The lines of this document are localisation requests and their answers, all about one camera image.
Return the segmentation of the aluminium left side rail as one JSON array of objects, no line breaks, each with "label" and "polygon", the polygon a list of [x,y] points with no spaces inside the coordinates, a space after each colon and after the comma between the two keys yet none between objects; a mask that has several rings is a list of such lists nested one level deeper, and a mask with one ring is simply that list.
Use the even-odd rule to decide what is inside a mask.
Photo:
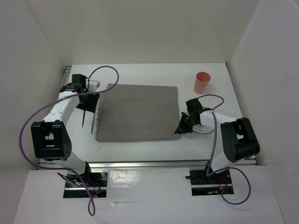
[{"label": "aluminium left side rail", "polygon": [[72,66],[66,66],[65,67],[61,86],[64,86],[64,85],[67,84],[68,79],[69,79],[69,75],[70,75],[70,72],[71,72],[71,68],[72,68]]}]

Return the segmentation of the pink plastic cup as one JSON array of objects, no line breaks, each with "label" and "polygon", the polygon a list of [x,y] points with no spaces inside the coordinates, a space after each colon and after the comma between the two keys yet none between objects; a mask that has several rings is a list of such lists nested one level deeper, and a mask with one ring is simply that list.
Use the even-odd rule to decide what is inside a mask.
[{"label": "pink plastic cup", "polygon": [[209,84],[211,76],[207,72],[198,72],[195,77],[194,92],[202,94]]}]

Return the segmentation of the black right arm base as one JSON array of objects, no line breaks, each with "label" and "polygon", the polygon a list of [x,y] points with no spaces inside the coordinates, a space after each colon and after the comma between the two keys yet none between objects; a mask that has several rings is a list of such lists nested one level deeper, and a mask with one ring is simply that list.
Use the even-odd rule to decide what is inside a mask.
[{"label": "black right arm base", "polygon": [[204,170],[190,170],[185,177],[191,183],[192,196],[224,195],[234,194],[230,172],[224,171],[220,174],[207,177]]}]

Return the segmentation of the white plate with teal rim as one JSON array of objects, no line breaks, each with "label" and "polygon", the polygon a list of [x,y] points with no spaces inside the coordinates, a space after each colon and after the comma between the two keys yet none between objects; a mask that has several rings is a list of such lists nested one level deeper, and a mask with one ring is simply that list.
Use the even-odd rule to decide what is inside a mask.
[{"label": "white plate with teal rim", "polygon": [[192,131],[198,134],[210,134],[214,131],[214,128],[204,125],[194,125]]}]

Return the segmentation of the silver table knife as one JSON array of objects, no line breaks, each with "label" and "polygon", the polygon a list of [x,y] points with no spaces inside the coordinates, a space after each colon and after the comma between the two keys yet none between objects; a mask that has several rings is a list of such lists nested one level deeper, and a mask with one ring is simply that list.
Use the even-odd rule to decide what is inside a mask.
[{"label": "silver table knife", "polygon": [[95,113],[93,113],[93,119],[92,119],[92,125],[91,125],[91,134],[93,134],[94,122],[95,122]]}]

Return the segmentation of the grey cloth placemat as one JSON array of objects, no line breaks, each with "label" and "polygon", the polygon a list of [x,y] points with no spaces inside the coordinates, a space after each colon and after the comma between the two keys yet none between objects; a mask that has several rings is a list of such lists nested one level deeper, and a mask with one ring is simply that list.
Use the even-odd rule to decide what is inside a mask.
[{"label": "grey cloth placemat", "polygon": [[98,142],[167,141],[180,138],[176,86],[108,84],[98,102]]}]

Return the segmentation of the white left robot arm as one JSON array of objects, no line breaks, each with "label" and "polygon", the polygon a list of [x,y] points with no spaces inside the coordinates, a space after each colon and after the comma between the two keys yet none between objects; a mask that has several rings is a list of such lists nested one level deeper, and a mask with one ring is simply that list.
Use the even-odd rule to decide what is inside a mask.
[{"label": "white left robot arm", "polygon": [[33,122],[31,134],[36,158],[54,161],[77,172],[76,181],[88,186],[93,180],[87,162],[72,152],[71,139],[66,125],[75,108],[95,114],[99,94],[93,94],[100,82],[84,75],[74,74],[72,80],[59,91],[58,100],[49,114],[40,122]]}]

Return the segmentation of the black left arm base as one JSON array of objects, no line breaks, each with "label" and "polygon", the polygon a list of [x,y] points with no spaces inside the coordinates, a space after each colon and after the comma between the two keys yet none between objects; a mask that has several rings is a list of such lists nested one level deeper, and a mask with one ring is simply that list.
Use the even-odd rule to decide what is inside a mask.
[{"label": "black left arm base", "polygon": [[[76,175],[58,175],[65,181],[63,198],[88,198],[88,193]],[[81,176],[91,196],[104,198],[107,196],[108,172],[92,172],[89,177]]]}]

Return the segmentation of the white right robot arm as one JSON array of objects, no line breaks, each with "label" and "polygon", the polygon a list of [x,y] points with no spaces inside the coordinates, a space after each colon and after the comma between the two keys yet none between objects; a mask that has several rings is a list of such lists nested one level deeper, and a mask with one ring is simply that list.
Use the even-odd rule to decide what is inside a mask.
[{"label": "white right robot arm", "polygon": [[211,156],[204,171],[209,183],[216,182],[220,173],[231,169],[243,159],[260,153],[260,145],[248,118],[232,118],[215,112],[215,108],[203,107],[197,98],[186,102],[187,113],[182,113],[175,134],[187,134],[195,126],[214,130]]}]

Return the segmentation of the aluminium table edge rail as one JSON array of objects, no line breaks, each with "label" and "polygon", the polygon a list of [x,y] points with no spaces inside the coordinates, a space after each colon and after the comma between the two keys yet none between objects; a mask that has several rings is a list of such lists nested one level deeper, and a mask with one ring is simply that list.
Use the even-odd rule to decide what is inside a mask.
[{"label": "aluminium table edge rail", "polygon": [[[206,160],[185,160],[185,161],[128,161],[128,162],[90,162],[91,169],[110,169],[110,168],[184,168],[184,167],[205,167]],[[46,167],[58,167],[53,162],[40,159],[39,165]],[[255,158],[241,160],[236,165],[257,165]]]}]

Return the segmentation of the black dinner fork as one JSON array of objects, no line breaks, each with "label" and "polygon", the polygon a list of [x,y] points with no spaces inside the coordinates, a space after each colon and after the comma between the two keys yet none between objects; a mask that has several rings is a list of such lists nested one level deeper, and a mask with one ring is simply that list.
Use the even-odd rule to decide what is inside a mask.
[{"label": "black dinner fork", "polygon": [[86,110],[83,111],[82,127],[84,127]]}]

